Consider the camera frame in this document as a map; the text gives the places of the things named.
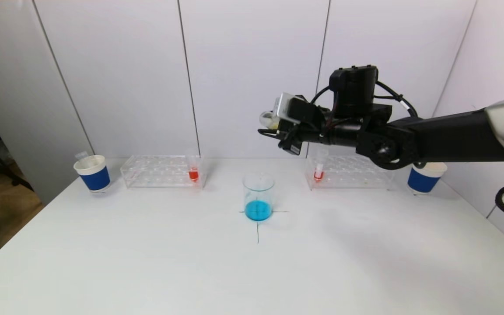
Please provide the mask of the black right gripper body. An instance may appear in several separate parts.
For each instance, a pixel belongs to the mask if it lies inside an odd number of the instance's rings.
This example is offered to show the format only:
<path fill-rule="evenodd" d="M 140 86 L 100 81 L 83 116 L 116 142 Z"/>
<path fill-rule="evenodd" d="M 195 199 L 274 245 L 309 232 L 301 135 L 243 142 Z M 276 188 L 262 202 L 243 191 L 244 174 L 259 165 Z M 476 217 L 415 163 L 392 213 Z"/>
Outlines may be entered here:
<path fill-rule="evenodd" d="M 280 118 L 277 128 L 278 147 L 291 155 L 298 156 L 301 154 L 304 143 L 329 146 L 331 143 L 328 136 L 322 136 L 323 124 L 324 120 L 310 124 L 308 122 L 296 123 Z"/>

